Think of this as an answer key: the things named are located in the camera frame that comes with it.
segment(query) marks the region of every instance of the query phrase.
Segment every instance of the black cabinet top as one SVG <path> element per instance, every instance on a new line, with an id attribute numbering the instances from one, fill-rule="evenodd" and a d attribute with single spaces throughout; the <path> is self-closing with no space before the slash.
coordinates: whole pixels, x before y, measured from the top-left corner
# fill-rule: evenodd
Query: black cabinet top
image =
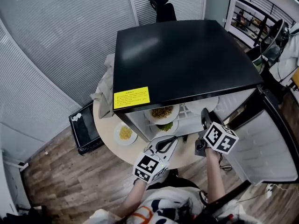
<path id="1" fill-rule="evenodd" d="M 263 82 L 216 21 L 169 21 L 118 31 L 114 93 L 148 87 L 150 103 L 124 112 L 224 95 Z"/>

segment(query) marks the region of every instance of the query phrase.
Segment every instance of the white cloth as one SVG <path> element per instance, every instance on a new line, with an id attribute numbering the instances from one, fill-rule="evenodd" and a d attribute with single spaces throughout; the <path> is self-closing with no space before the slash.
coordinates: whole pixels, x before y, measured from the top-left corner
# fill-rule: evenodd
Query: white cloth
<path id="1" fill-rule="evenodd" d="M 114 115 L 113 113 L 113 70 L 114 70 L 114 56 L 115 53 L 109 54 L 106 57 L 105 65 L 107 71 L 103 75 L 98 84 L 99 92 L 91 94 L 93 100 L 100 102 L 99 119 L 109 118 Z"/>
<path id="2" fill-rule="evenodd" d="M 294 24 L 290 33 L 299 29 L 299 22 Z M 289 80 L 293 76 L 296 68 L 299 66 L 299 33 L 291 35 L 288 43 L 286 44 L 283 53 L 280 56 L 279 62 L 275 63 L 271 68 L 270 72 L 273 77 L 286 86 L 289 83 Z"/>
<path id="3" fill-rule="evenodd" d="M 175 224 L 186 220 L 193 220 L 203 210 L 204 205 L 199 199 L 199 189 L 166 187 L 147 190 L 141 205 L 132 213 L 125 223 L 139 224 L 148 221 L 150 224 Z M 246 224 L 260 224 L 258 220 L 246 215 L 243 207 L 235 200 L 229 202 L 217 211 L 215 217 L 221 220 L 229 214 L 244 220 Z M 113 224 L 121 218 L 103 209 L 97 210 L 84 224 Z"/>

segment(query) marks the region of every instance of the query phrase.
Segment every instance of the wooden floor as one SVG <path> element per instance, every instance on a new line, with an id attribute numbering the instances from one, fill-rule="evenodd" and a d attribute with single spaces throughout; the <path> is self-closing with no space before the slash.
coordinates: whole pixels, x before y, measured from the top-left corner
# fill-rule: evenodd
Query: wooden floor
<path id="1" fill-rule="evenodd" d="M 292 128 L 298 133 L 299 111 L 291 96 L 285 100 L 282 110 L 286 117 L 292 117 Z M 84 157 L 78 154 L 75 146 L 68 128 L 33 157 L 24 171 L 25 185 L 33 205 L 47 206 L 54 223 L 82 223 L 99 208 L 112 210 L 124 200 L 135 179 L 132 166 L 116 157 L 106 146 Z M 179 175 L 206 190 L 206 159 L 179 169 Z M 222 171 L 222 177 L 227 191 L 241 183 L 234 171 Z M 265 224 L 292 223 L 299 213 L 297 191 L 275 188 L 268 200 L 264 193 L 265 184 L 261 184 L 243 194 L 241 200 L 260 195 L 242 202 L 246 212 Z"/>

